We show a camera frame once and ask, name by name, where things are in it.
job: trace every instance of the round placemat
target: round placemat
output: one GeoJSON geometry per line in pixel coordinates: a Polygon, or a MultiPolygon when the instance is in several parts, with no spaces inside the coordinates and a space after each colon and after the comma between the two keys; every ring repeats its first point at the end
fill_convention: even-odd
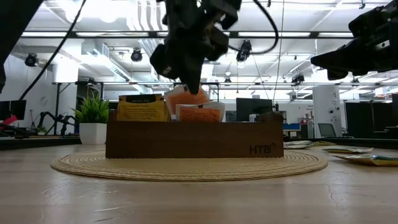
{"type": "Polygon", "coordinates": [[[56,159],[61,172],[92,177],[154,181],[224,181],[283,177],[325,168],[316,156],[285,150],[281,158],[106,159],[105,151],[56,159]]]}

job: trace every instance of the htb logo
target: htb logo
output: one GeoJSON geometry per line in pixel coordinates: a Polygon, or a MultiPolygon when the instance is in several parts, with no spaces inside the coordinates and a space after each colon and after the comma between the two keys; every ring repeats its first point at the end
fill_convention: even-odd
{"type": "Polygon", "coordinates": [[[255,145],[250,146],[250,154],[265,154],[271,153],[271,148],[275,146],[275,143],[271,143],[270,145],[255,145]]]}

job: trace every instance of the green plant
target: green plant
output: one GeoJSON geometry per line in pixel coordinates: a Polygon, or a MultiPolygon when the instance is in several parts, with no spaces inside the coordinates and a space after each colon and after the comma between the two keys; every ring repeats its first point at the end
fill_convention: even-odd
{"type": "Polygon", "coordinates": [[[46,129],[45,127],[37,127],[37,128],[36,128],[36,131],[37,131],[38,133],[42,133],[42,132],[46,133],[46,132],[47,132],[47,129],[46,129]]]}
{"type": "Polygon", "coordinates": [[[109,101],[101,101],[97,95],[83,101],[80,110],[72,109],[79,123],[106,123],[108,121],[109,101]]]}

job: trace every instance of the wooden organizer box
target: wooden organizer box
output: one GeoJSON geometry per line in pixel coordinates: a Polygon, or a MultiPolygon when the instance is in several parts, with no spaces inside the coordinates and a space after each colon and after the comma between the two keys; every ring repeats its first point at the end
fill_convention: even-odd
{"type": "Polygon", "coordinates": [[[283,157],[282,122],[258,123],[117,121],[111,113],[106,158],[283,157]]]}

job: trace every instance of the wooden table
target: wooden table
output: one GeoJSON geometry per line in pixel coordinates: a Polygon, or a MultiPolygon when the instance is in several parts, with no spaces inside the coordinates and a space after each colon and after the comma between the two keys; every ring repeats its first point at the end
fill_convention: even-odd
{"type": "MultiPolygon", "coordinates": [[[[329,160],[308,174],[233,182],[135,182],[54,171],[57,157],[103,146],[0,152],[1,223],[396,223],[398,167],[329,160]]],[[[398,156],[398,151],[376,150],[398,156]]]]}

